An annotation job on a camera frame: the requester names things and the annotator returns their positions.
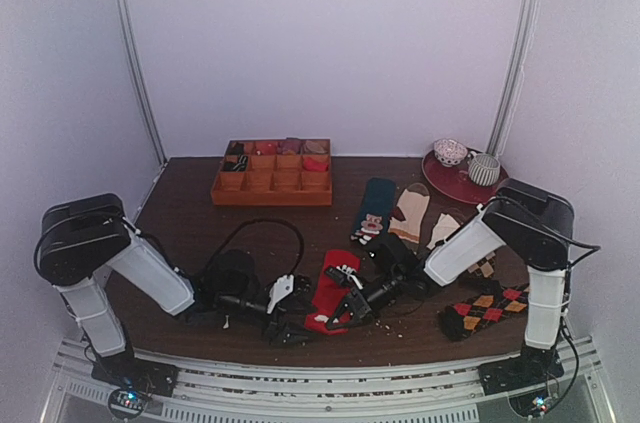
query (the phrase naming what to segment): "bowl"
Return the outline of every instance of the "bowl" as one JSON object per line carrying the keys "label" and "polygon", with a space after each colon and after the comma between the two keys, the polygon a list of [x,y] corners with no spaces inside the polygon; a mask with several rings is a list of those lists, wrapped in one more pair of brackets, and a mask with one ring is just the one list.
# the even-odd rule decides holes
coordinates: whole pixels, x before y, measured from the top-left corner
{"label": "bowl", "polygon": [[442,166],[457,166],[467,157],[469,150],[451,138],[442,138],[433,144],[433,152]]}

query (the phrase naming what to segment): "table top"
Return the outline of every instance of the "table top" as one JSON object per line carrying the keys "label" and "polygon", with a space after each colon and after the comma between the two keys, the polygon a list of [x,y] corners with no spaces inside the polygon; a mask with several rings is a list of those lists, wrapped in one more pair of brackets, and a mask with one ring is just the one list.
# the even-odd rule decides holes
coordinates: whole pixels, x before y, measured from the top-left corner
{"label": "table top", "polygon": [[[214,207],[210,190],[219,162],[220,158],[171,159],[137,221],[145,232],[160,239],[171,262],[188,273],[202,268],[238,224],[270,216],[291,221],[303,233],[306,248],[298,272],[311,277],[314,284],[324,254],[330,249],[349,250],[363,257],[363,275],[372,276],[373,263],[349,241],[366,181],[374,176],[390,178],[396,182],[397,196],[410,183],[427,184],[419,158],[334,157],[331,207]],[[422,224],[423,242],[429,241],[441,213],[460,219],[475,211],[473,206],[455,202],[433,188],[430,192],[431,201]],[[248,251],[254,257],[258,276],[265,284],[291,267],[297,243],[286,228],[258,225],[244,230],[230,247]],[[526,267],[509,249],[497,253],[496,278],[503,285],[528,281]],[[276,348],[261,338],[258,326],[234,318],[226,330],[212,324],[185,326],[115,272],[107,293],[137,348],[255,365],[387,366],[500,355],[520,349],[526,325],[526,318],[515,317],[465,341],[449,341],[437,326],[437,312],[478,293],[453,283],[409,315],[402,316],[417,303],[402,297],[383,312],[379,325],[354,328],[345,335],[319,335],[304,346]]]}

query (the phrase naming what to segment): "wooden organizer box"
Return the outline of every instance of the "wooden organizer box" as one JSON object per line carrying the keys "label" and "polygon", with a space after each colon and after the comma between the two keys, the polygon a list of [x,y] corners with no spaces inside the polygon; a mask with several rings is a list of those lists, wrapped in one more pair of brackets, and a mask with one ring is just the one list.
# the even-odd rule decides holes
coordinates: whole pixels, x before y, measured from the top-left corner
{"label": "wooden organizer box", "polygon": [[[211,188],[214,205],[220,206],[331,206],[331,142],[313,139],[327,154],[304,153],[304,142],[298,155],[257,155],[255,141],[231,141]],[[269,140],[275,144],[282,140]],[[230,155],[235,143],[244,144],[249,157],[245,171],[223,171],[225,162],[237,163],[239,155]],[[303,158],[328,163],[327,171],[307,171]]]}

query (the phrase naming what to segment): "metal frame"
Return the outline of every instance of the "metal frame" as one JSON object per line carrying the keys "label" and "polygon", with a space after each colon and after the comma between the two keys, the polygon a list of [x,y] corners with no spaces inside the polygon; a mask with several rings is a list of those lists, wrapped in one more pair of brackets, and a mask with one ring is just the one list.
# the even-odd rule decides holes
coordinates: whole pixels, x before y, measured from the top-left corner
{"label": "metal frame", "polygon": [[531,43],[537,5],[538,0],[522,0],[520,6],[520,17],[518,19],[513,50],[511,52],[511,60],[507,70],[507,78],[504,82],[500,106],[498,107],[489,145],[487,146],[487,153],[494,156],[500,156],[504,150],[504,145],[511,128],[513,113],[522,83],[522,65],[527,49]]}
{"label": "metal frame", "polygon": [[167,156],[164,152],[164,148],[162,147],[162,141],[160,140],[158,126],[156,125],[155,118],[153,117],[153,111],[151,110],[147,87],[144,83],[144,76],[142,74],[142,67],[140,65],[140,57],[138,56],[138,50],[136,48],[136,42],[133,35],[129,5],[127,0],[116,0],[116,2],[118,4],[120,27],[122,30],[122,36],[124,38],[127,61],[129,63],[129,71],[131,73],[131,80],[133,81],[138,106],[140,107],[144,126],[151,140],[151,144],[153,145],[153,150],[158,160],[158,164],[164,165],[167,162]]}
{"label": "metal frame", "polygon": [[[58,423],[65,395],[98,404],[106,401],[112,387],[91,379],[92,364],[84,356],[85,345],[63,341],[53,369],[57,378],[42,423]],[[576,341],[576,346],[580,373],[592,383],[590,394],[599,421],[615,423],[591,338]],[[566,372],[561,381],[566,382],[573,375],[575,361],[566,343],[560,343],[558,350]],[[479,403],[532,389],[484,396],[477,367],[514,355],[373,368],[271,367],[146,351],[137,351],[136,355],[179,368],[174,396],[154,397],[153,407],[145,412],[159,421],[179,423],[474,423],[478,421]]]}

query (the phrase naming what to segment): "red plate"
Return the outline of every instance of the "red plate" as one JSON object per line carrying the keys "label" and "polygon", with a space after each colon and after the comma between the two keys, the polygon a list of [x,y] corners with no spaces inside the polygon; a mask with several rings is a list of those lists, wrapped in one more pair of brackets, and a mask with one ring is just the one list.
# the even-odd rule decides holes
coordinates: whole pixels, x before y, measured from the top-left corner
{"label": "red plate", "polygon": [[458,166],[446,168],[431,151],[422,160],[422,173],[436,190],[449,198],[470,205],[484,204],[495,195],[500,183],[509,178],[509,175],[503,167],[500,167],[500,178],[495,185],[478,186],[469,179],[467,162],[468,158],[465,158]]}

